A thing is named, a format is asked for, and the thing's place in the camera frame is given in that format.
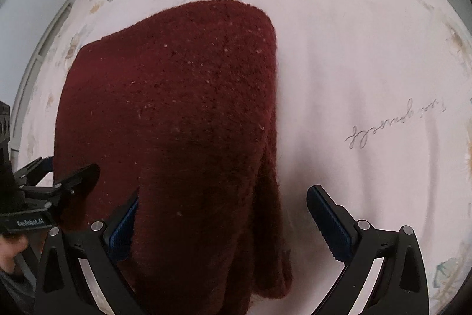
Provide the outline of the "person's left hand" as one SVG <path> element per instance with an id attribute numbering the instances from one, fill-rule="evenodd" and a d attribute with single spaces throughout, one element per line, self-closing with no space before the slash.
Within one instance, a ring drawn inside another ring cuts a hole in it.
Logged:
<path id="1" fill-rule="evenodd" d="M 18 237 L 0 237 L 0 268 L 1 271 L 12 274 L 15 270 L 14 258 L 29 245 L 25 235 Z"/>

